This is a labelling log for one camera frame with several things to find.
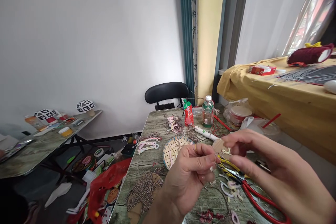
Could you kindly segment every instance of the green curtain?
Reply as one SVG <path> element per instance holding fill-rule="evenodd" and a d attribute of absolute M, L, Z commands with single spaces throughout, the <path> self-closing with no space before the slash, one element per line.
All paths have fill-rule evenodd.
<path fill-rule="evenodd" d="M 196 0 L 181 0 L 185 79 L 188 100 L 195 105 L 197 94 L 197 8 Z"/>

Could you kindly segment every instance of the red straw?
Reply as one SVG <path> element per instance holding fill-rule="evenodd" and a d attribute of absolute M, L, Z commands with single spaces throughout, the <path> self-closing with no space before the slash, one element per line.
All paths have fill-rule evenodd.
<path fill-rule="evenodd" d="M 222 122 L 221 119 L 219 119 L 216 115 L 213 115 L 214 118 L 220 123 L 222 124 L 228 131 L 233 131 L 233 129 L 230 129 L 225 123 Z"/>
<path fill-rule="evenodd" d="M 281 114 L 277 114 L 275 117 L 273 117 L 271 120 L 269 120 L 268 123 L 266 123 L 262 128 L 266 128 L 268 125 L 270 125 L 272 122 L 274 122 Z"/>

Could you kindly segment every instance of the plastic bottle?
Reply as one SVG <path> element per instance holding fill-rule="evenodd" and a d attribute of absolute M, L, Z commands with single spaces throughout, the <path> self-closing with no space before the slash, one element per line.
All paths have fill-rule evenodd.
<path fill-rule="evenodd" d="M 214 121 L 214 102 L 211 100 L 211 96 L 206 96 L 202 105 L 203 114 L 203 127 L 211 128 Z"/>
<path fill-rule="evenodd" d="M 184 99 L 183 102 L 184 102 L 183 109 L 185 113 L 184 124 L 188 127 L 194 124 L 193 108 L 190 101 Z"/>
<path fill-rule="evenodd" d="M 34 116 L 26 115 L 25 121 L 29 123 L 31 126 L 33 126 L 35 129 L 37 129 L 38 131 L 41 131 L 41 129 L 46 127 L 43 123 L 40 122 L 40 120 L 38 120 Z"/>

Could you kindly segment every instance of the chair backrest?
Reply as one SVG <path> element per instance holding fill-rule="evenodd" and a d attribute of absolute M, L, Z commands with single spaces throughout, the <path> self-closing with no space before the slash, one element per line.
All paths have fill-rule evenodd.
<path fill-rule="evenodd" d="M 147 103 L 158 103 L 162 100 L 186 98 L 189 89 L 183 82 L 168 82 L 150 87 L 145 93 Z"/>

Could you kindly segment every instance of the glue gun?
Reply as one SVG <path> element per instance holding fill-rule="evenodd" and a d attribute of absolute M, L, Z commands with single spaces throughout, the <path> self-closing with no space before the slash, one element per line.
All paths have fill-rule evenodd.
<path fill-rule="evenodd" d="M 202 135 L 205 136 L 206 138 L 211 139 L 212 141 L 216 141 L 217 139 L 219 139 L 219 138 L 216 137 L 215 135 L 212 135 L 211 133 L 206 132 L 205 130 L 201 129 L 201 128 L 198 127 L 198 126 L 195 126 L 195 127 L 194 127 L 194 130 L 195 130 L 197 133 L 202 134 Z"/>

